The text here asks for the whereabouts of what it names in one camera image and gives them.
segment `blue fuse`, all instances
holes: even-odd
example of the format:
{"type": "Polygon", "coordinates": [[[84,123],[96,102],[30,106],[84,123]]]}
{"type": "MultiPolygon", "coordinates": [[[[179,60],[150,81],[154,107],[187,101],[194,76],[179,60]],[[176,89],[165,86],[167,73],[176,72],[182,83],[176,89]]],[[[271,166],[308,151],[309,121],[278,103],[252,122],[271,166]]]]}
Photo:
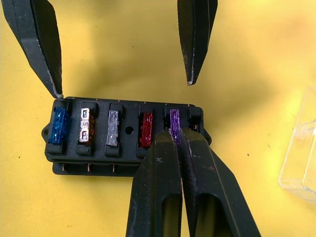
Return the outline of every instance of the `blue fuse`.
{"type": "Polygon", "coordinates": [[[68,122],[68,113],[65,108],[56,107],[54,123],[50,135],[49,142],[53,144],[62,144],[66,136],[68,122]]]}

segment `yellow surface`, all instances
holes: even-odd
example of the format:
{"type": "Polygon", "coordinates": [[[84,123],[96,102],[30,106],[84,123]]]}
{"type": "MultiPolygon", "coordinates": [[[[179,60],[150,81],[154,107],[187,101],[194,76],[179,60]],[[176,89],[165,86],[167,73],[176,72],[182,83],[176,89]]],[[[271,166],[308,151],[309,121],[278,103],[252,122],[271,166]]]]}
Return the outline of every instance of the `yellow surface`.
{"type": "MultiPolygon", "coordinates": [[[[316,79],[316,1],[219,0],[186,86],[176,0],[52,0],[65,96],[191,103],[262,236],[314,237],[316,208],[280,188],[304,89],[316,79]]],[[[0,236],[124,236],[131,178],[57,176],[40,132],[53,98],[0,14],[0,236]]],[[[188,236],[186,218],[182,236],[188,236]]]]}

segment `black plastic housing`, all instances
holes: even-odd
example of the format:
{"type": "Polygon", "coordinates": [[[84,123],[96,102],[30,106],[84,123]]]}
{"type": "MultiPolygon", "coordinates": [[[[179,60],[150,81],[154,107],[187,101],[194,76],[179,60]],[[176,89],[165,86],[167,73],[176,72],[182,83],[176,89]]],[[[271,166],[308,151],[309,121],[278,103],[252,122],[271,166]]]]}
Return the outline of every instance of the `black plastic housing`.
{"type": "Polygon", "coordinates": [[[67,97],[54,101],[50,123],[42,131],[45,155],[53,162],[55,174],[134,176],[148,151],[139,146],[142,114],[153,112],[156,135],[170,127],[170,109],[174,108],[180,111],[181,127],[197,130],[211,143],[204,130],[203,110],[194,105],[67,97]],[[69,114],[67,136],[61,145],[49,143],[55,107],[63,107],[69,114]],[[90,108],[95,119],[89,145],[79,142],[81,108],[90,108]],[[109,110],[119,111],[117,147],[106,145],[109,110]]]}

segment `transparent lid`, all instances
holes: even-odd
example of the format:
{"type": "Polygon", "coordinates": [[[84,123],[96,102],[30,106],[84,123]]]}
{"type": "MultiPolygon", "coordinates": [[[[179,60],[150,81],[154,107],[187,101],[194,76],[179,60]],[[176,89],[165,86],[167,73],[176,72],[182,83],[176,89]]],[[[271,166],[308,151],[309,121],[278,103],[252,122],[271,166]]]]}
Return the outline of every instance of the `transparent lid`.
{"type": "Polygon", "coordinates": [[[316,87],[306,92],[279,177],[281,187],[316,204],[316,87]]]}

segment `tan fuse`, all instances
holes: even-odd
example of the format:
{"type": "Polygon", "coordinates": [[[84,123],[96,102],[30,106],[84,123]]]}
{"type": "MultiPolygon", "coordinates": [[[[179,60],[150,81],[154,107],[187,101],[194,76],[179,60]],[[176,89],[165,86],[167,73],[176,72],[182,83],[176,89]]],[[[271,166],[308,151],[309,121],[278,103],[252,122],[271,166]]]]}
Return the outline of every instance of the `tan fuse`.
{"type": "Polygon", "coordinates": [[[93,138],[94,119],[89,108],[81,109],[79,142],[90,144],[93,138]]]}

